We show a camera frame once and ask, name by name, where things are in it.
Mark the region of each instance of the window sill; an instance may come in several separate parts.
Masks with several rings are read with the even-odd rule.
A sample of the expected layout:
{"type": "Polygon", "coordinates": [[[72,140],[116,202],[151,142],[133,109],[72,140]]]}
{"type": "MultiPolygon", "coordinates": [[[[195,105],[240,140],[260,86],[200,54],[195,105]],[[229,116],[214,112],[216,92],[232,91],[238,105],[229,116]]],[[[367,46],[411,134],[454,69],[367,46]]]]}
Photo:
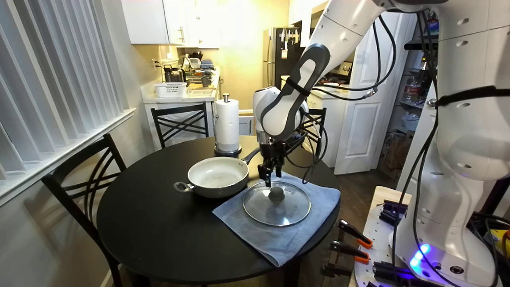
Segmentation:
{"type": "Polygon", "coordinates": [[[0,206],[13,199],[23,190],[40,180],[48,172],[55,169],[66,159],[76,154],[82,148],[100,139],[104,134],[110,132],[123,122],[133,116],[136,108],[124,110],[120,116],[112,119],[103,126],[92,130],[85,137],[75,140],[70,145],[62,147],[56,153],[46,154],[46,158],[37,162],[24,162],[26,171],[8,172],[7,180],[0,180],[0,206]]]}

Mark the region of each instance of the electrical outlet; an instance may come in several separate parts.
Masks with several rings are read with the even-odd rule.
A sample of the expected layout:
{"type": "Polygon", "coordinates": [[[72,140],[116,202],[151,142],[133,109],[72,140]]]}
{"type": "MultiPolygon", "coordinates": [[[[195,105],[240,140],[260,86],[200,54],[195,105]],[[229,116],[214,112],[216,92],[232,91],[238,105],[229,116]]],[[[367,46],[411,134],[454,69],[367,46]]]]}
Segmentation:
{"type": "Polygon", "coordinates": [[[157,62],[156,59],[152,59],[150,62],[151,66],[154,70],[156,70],[156,62],[157,62]]]}

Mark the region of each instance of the refrigerator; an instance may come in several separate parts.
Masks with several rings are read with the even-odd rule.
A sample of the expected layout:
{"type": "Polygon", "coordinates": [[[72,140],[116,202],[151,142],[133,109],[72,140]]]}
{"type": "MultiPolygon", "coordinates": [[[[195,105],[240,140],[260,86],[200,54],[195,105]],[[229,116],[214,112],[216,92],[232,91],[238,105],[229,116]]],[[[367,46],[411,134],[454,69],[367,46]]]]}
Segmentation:
{"type": "Polygon", "coordinates": [[[301,28],[281,27],[264,31],[262,83],[263,87],[282,89],[282,76],[290,75],[303,54],[300,47],[301,28]]]}

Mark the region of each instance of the black chair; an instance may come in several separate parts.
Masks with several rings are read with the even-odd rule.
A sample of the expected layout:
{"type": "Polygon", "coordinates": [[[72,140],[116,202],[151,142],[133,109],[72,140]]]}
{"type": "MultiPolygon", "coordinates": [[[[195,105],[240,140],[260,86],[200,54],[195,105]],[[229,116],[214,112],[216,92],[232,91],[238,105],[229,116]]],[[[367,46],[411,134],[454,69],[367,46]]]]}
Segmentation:
{"type": "MultiPolygon", "coordinates": [[[[319,123],[318,124],[319,134],[321,134],[321,136],[322,136],[323,135],[322,131],[324,130],[324,122],[326,121],[326,108],[310,109],[308,114],[310,116],[312,116],[314,118],[314,120],[307,118],[302,123],[303,128],[307,129],[307,128],[313,127],[314,123],[317,124],[316,122],[318,122],[319,123]]],[[[312,132],[310,129],[308,129],[307,132],[308,132],[308,137],[310,138],[310,140],[313,140],[314,142],[317,143],[317,149],[315,150],[315,156],[318,157],[320,155],[320,152],[322,149],[322,141],[321,141],[322,138],[319,137],[314,132],[312,132]]]]}
{"type": "Polygon", "coordinates": [[[105,134],[104,137],[93,144],[82,149],[75,155],[71,156],[60,166],[58,166],[53,172],[47,174],[42,178],[42,182],[48,187],[49,191],[60,201],[60,203],[67,209],[67,211],[74,217],[76,221],[85,229],[90,237],[96,242],[101,251],[106,257],[108,266],[110,267],[113,283],[115,287],[122,287],[120,280],[120,273],[118,269],[118,262],[113,256],[106,250],[104,245],[99,238],[99,233],[94,225],[92,207],[94,204],[94,198],[96,192],[102,188],[110,185],[110,182],[104,182],[105,180],[117,177],[120,173],[113,173],[105,175],[106,169],[115,160],[120,172],[126,169],[126,165],[120,156],[120,153],[113,142],[110,134],[105,134]],[[93,155],[105,151],[101,156],[100,160],[94,167],[89,180],[86,182],[73,184],[69,186],[63,186],[62,182],[64,179],[81,163],[89,159],[93,155]],[[83,211],[76,204],[74,199],[83,197],[83,211]]]}
{"type": "Polygon", "coordinates": [[[181,131],[188,131],[198,134],[203,134],[206,137],[209,136],[209,129],[207,126],[207,113],[206,113],[206,103],[202,103],[201,105],[193,105],[187,107],[180,108],[169,108],[169,109],[159,109],[151,108],[150,112],[152,113],[152,118],[154,119],[154,124],[156,126],[156,131],[158,132],[158,138],[160,140],[161,148],[164,149],[166,147],[165,142],[178,134],[181,131]],[[185,112],[198,111],[192,116],[186,118],[182,122],[174,121],[168,118],[162,117],[163,115],[169,114],[178,114],[185,112]],[[194,125],[197,121],[203,119],[205,126],[197,126],[194,125]],[[161,131],[161,126],[165,126],[168,128],[164,133],[161,131]]]}

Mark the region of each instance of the blue led light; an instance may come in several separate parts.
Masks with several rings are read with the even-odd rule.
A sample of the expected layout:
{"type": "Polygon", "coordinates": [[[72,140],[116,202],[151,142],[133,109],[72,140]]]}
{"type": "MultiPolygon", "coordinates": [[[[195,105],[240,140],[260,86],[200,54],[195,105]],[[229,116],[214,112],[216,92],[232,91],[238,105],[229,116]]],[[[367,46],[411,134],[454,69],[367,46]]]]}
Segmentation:
{"type": "Polygon", "coordinates": [[[420,249],[421,249],[421,252],[423,253],[427,253],[430,249],[430,245],[429,244],[424,244],[422,246],[420,246],[420,249]]]}
{"type": "Polygon", "coordinates": [[[418,263],[420,262],[420,260],[416,259],[416,258],[413,258],[413,260],[411,260],[411,266],[412,267],[416,267],[418,265],[418,263]]]}

